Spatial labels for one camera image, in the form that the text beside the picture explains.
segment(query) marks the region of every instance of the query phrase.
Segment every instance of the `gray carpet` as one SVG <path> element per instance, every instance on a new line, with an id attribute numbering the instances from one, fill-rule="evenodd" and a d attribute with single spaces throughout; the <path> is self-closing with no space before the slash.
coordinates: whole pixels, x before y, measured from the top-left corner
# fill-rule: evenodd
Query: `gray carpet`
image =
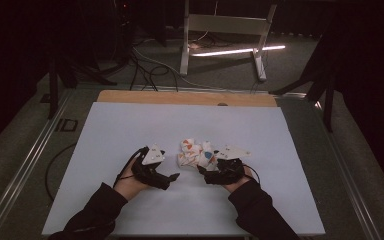
<path id="1" fill-rule="evenodd" d="M 252 46 L 255 37 L 238 35 L 220 35 L 225 41 L 218 40 L 219 47 L 200 48 L 206 50 L 235 49 Z M 139 53 L 163 62 L 178 70 L 180 66 L 181 40 L 169 40 L 167 47 L 155 41 L 145 41 L 136 49 Z M 237 54 L 224 57 L 191 57 L 189 74 L 185 80 L 172 74 L 153 77 L 159 90 L 175 90 L 175 81 L 182 90 L 206 88 L 214 91 L 241 90 L 247 93 L 275 90 L 297 80 L 311 56 L 317 41 L 311 38 L 293 36 L 270 36 L 268 45 L 285 45 L 283 50 L 269 51 L 264 56 L 268 81 L 257 81 L 255 68 L 250 54 Z M 140 62 L 150 71 L 156 64 Z M 103 61 L 102 66 L 110 66 Z M 154 73 L 163 73 L 157 69 Z M 130 64 L 108 77 L 119 83 L 112 88 L 128 89 L 135 66 Z M 295 89 L 295 93 L 305 93 L 309 84 Z M 146 86 L 142 74 L 138 74 L 134 88 Z M 38 84 L 37 94 L 20 110 L 10 125 L 0 135 L 0 199 L 5 197 L 5 189 L 15 176 L 26 157 L 33 158 L 29 151 L 35 144 L 41 130 L 49 124 L 48 105 L 39 103 L 48 90 L 47 77 Z M 69 95 L 65 110 L 58 115 L 61 119 L 77 120 L 74 132 L 54 131 L 44 143 L 43 151 L 37 153 L 35 166 L 30 176 L 21 186 L 21 191 L 9 206 L 7 215 L 0 225 L 0 239 L 41 239 L 41 230 L 50 210 L 51 201 L 46 193 L 44 178 L 46 168 L 52 158 L 65 147 L 78 139 L 87 113 L 101 89 L 109 87 L 94 82 L 83 81 L 75 90 L 61 92 Z M 317 207 L 326 228 L 326 235 L 314 239 L 384 239 L 384 175 L 368 147 L 364 137 L 347 111 L 340 93 L 335 92 L 332 126 L 333 133 L 326 132 L 319 118 L 320 112 L 312 103 L 299 96 L 277 98 L 284 111 L 291 135 L 294 139 L 304 171 L 317 202 Z M 49 171 L 49 187 L 55 194 L 64 175 L 73 148 L 61 154 Z M 352 183 L 358 187 L 358 193 L 364 200 L 379 236 L 370 237 L 356 214 L 352 194 L 346 187 L 347 179 L 341 175 L 338 158 L 345 163 L 346 171 L 352 176 Z"/>

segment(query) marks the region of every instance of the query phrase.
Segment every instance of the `wooden panel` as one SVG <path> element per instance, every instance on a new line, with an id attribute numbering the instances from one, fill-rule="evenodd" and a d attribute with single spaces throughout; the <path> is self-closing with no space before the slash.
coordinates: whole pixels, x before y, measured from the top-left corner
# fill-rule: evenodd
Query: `wooden panel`
<path id="1" fill-rule="evenodd" d="M 277 107 L 276 100 L 269 94 L 242 93 L 192 93 L 104 90 L 98 102 L 160 103 L 185 105 L 219 105 Z"/>

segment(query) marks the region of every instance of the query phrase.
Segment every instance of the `fluorescent light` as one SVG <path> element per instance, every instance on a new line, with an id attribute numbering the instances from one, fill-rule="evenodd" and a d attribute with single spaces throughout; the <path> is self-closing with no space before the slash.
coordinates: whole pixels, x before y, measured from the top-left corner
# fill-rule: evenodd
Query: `fluorescent light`
<path id="1" fill-rule="evenodd" d="M 263 51 L 264 50 L 284 49 L 284 48 L 285 48 L 285 46 L 263 47 Z M 197 54 L 191 54 L 191 56 L 194 56 L 194 57 L 206 57 L 206 56 L 227 55 L 227 54 L 233 54 L 233 53 L 245 53 L 245 52 L 252 52 L 252 51 L 254 51 L 253 48 L 248 48 L 248 49 L 220 51 L 220 52 L 197 53 Z"/>

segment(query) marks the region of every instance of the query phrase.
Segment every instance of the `hand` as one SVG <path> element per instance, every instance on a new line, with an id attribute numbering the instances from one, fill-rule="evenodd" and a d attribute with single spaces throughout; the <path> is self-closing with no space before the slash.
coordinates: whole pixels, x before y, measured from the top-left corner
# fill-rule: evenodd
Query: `hand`
<path id="1" fill-rule="evenodd" d="M 252 172 L 251 172 L 251 169 L 247 166 L 244 166 L 244 171 L 245 171 L 245 175 L 249 176 L 249 177 L 253 177 L 252 176 Z M 230 193 L 234 192 L 237 188 L 239 188 L 240 186 L 242 186 L 242 184 L 248 182 L 249 180 L 251 180 L 249 177 L 246 177 L 246 176 L 243 176 L 241 179 L 239 179 L 236 183 L 233 183 L 233 184 L 229 184 L 229 185 L 223 185 L 223 187 L 229 191 Z"/>
<path id="2" fill-rule="evenodd" d="M 118 182 L 114 186 L 114 190 L 120 193 L 123 197 L 125 197 L 127 201 L 130 201 L 132 198 L 138 195 L 140 191 L 149 187 L 148 185 L 138 181 L 133 176 L 132 166 L 135 161 L 136 159 L 129 163 L 129 165 L 126 167 L 125 171 L 121 175 L 121 178 L 124 179 L 118 180 Z"/>

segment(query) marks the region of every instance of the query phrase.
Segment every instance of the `metal frame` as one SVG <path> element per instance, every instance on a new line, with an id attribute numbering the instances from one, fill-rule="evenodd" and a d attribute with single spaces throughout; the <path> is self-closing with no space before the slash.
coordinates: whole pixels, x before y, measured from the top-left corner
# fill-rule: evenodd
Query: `metal frame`
<path id="1" fill-rule="evenodd" d="M 189 14 L 189 0 L 185 0 L 184 17 L 184 37 L 183 50 L 180 63 L 180 74 L 186 76 L 189 65 L 189 31 L 210 31 L 222 33 L 238 33 L 260 35 L 260 40 L 256 48 L 253 49 L 253 58 L 257 69 L 258 79 L 266 81 L 266 72 L 263 66 L 262 51 L 266 43 L 270 26 L 273 20 L 277 5 L 272 4 L 266 19 L 262 18 L 242 18 L 228 16 L 211 16 Z"/>

